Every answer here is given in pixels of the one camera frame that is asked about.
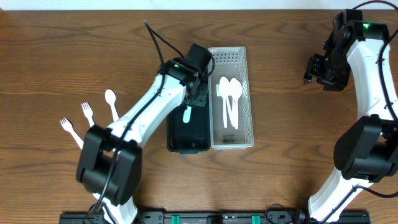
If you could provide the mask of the mint green plastic fork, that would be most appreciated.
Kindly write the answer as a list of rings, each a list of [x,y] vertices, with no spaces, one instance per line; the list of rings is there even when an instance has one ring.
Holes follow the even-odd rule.
[[[183,116],[182,116],[182,120],[185,124],[190,122],[191,112],[192,112],[192,107],[187,106],[186,109],[184,110]]]

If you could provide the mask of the white plastic spoon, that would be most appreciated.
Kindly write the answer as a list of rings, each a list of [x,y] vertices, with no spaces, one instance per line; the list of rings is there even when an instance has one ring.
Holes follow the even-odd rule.
[[[227,128],[227,105],[229,81],[226,77],[221,77],[219,82],[219,93],[223,99],[223,126]]]
[[[235,122],[235,118],[234,118],[234,99],[233,99],[233,88],[234,88],[234,83],[235,83],[236,79],[232,78],[227,86],[227,93],[228,96],[232,97],[232,101],[230,101],[228,99],[228,103],[229,103],[229,108],[230,108],[230,113],[229,113],[229,118],[231,120],[231,124],[232,126],[235,128],[236,127],[236,122]]]
[[[113,90],[107,89],[104,95],[106,102],[110,105],[113,121],[117,121],[119,119],[119,115],[116,109],[116,94]]]
[[[243,88],[241,83],[236,79],[232,78],[230,81],[230,93],[233,99],[233,106],[232,106],[232,112],[233,112],[233,121],[234,121],[234,127],[236,129],[239,128],[239,106],[238,106],[238,100],[241,97],[243,93]]]

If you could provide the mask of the white plastic fork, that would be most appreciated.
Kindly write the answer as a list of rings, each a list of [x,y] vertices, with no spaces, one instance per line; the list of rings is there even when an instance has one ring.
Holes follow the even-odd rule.
[[[81,103],[81,107],[83,110],[83,114],[85,115],[85,117],[87,118],[87,120],[89,122],[90,127],[92,127],[95,124],[95,122],[93,119],[93,110],[91,109],[90,104],[86,101],[86,102]]]
[[[77,143],[78,147],[80,149],[83,149],[84,142],[83,142],[82,138],[74,130],[72,123],[68,119],[62,118],[60,120],[60,124],[62,125],[62,128],[66,132],[71,134],[72,138],[75,140],[75,142]]]

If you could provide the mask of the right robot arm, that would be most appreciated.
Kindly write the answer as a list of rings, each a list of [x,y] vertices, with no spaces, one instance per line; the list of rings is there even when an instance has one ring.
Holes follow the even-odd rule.
[[[385,24],[366,22],[356,7],[333,20],[324,55],[308,62],[303,80],[326,91],[342,91],[354,81],[357,120],[336,142],[334,168],[320,188],[295,213],[294,223],[363,223],[345,212],[362,191],[397,173],[397,94],[389,63],[393,39]]]

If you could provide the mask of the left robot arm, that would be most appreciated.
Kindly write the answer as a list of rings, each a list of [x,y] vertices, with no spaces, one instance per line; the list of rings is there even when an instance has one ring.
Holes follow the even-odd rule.
[[[181,105],[206,106],[205,82],[211,52],[193,44],[186,56],[159,68],[147,93],[106,128],[93,125],[85,134],[76,179],[97,203],[89,214],[103,209],[107,223],[132,223],[137,207],[133,194],[142,173],[142,150],[159,124]]]

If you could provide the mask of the white paper label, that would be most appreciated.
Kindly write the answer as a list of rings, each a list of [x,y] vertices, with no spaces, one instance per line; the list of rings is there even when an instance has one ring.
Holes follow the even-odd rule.
[[[217,96],[221,96],[220,89],[219,89],[219,84],[216,84],[216,95]]]

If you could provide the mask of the dark green plastic basket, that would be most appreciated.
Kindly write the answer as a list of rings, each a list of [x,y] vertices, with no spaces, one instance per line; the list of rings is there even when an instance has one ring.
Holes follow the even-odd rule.
[[[167,117],[167,149],[179,154],[198,154],[210,148],[209,106],[193,107],[188,123],[183,122],[186,105],[176,107]]]

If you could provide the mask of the clear white plastic basket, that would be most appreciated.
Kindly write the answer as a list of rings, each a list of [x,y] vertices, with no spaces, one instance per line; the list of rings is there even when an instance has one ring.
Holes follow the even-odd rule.
[[[209,63],[208,69],[212,73],[208,78],[208,92],[210,105],[210,142],[215,150],[246,149],[254,145],[254,130],[249,91],[248,65],[245,47],[210,47],[208,49],[214,61]],[[243,93],[238,100],[239,128],[232,126],[229,118],[230,108],[227,105],[227,128],[223,126],[223,99],[216,95],[216,84],[220,78],[228,81],[236,78],[242,85]]]

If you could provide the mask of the black mounting rail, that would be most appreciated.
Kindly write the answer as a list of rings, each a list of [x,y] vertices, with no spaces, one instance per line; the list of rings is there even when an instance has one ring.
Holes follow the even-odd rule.
[[[90,224],[111,223],[105,218],[104,212],[94,215],[83,213],[64,213],[59,216],[59,224]],[[158,211],[139,212],[133,223],[137,224],[293,224],[293,223],[323,223],[305,217],[304,211],[283,210],[282,208],[267,209],[267,212],[244,213],[170,213]],[[338,221],[330,223],[370,224],[368,212],[342,212]]]

